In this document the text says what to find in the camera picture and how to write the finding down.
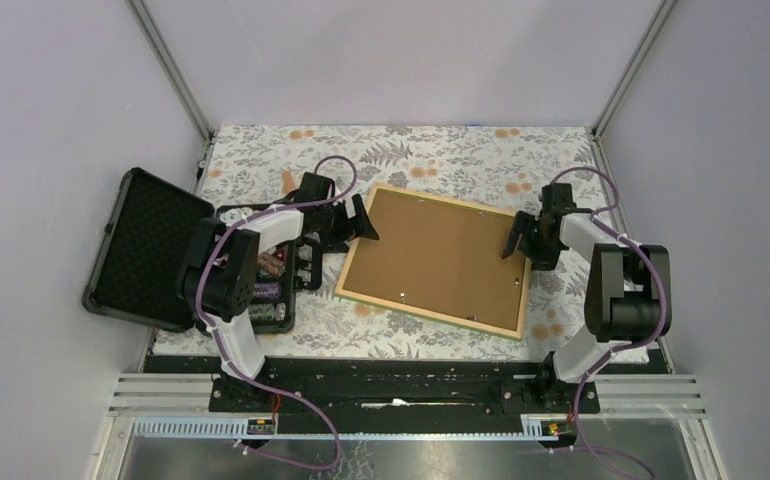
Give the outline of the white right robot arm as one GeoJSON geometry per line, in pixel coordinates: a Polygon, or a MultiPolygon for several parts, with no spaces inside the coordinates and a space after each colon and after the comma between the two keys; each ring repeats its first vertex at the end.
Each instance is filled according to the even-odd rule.
{"type": "Polygon", "coordinates": [[[537,214],[516,213],[502,256],[520,253],[533,270],[551,271],[567,250],[590,265],[584,325],[545,357],[522,393],[526,405],[549,412],[580,401],[613,355],[649,345],[671,324],[667,249],[616,232],[575,203],[570,184],[553,182],[542,188],[537,214]]]}

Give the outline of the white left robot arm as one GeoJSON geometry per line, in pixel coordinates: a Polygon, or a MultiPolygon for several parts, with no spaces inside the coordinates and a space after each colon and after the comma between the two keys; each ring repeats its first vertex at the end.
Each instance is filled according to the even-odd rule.
{"type": "Polygon", "coordinates": [[[199,323],[214,339],[221,370],[237,378],[233,398],[249,411],[270,401],[271,385],[260,377],[265,355],[256,340],[248,308],[256,295],[259,256],[282,244],[315,234],[323,247],[356,238],[379,238],[358,193],[344,197],[335,181],[312,172],[300,187],[228,225],[203,218],[195,225],[177,287],[199,323]]]}

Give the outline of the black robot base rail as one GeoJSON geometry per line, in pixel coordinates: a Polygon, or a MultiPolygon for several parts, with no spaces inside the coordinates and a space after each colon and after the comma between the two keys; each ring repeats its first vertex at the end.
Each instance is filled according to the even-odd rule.
{"type": "Polygon", "coordinates": [[[212,413],[256,414],[257,432],[324,434],[508,434],[527,414],[597,414],[593,384],[558,412],[525,404],[522,393],[538,362],[269,358],[257,376],[262,391],[222,372],[216,357],[151,356],[150,374],[206,374],[212,413]]]}

